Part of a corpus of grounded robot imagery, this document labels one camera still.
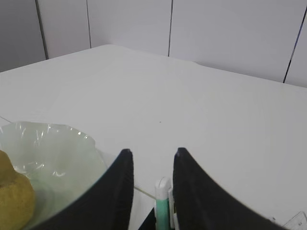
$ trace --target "pear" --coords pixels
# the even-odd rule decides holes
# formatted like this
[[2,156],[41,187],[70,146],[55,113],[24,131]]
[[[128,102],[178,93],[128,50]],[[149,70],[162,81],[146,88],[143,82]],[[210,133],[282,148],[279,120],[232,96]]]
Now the pear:
[[0,150],[0,230],[20,230],[33,216],[35,193],[30,181],[16,172]]

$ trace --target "table surface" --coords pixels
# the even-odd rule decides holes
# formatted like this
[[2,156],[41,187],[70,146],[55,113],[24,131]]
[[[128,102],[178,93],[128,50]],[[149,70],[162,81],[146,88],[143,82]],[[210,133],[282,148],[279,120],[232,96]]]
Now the table surface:
[[0,116],[130,148],[137,186],[186,147],[230,194],[284,224],[307,211],[307,89],[107,45],[0,73]]

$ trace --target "gray wall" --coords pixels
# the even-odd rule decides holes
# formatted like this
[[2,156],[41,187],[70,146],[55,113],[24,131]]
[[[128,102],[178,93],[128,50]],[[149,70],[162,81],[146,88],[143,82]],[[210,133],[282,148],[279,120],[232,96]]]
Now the gray wall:
[[0,72],[45,60],[35,0],[0,1]]

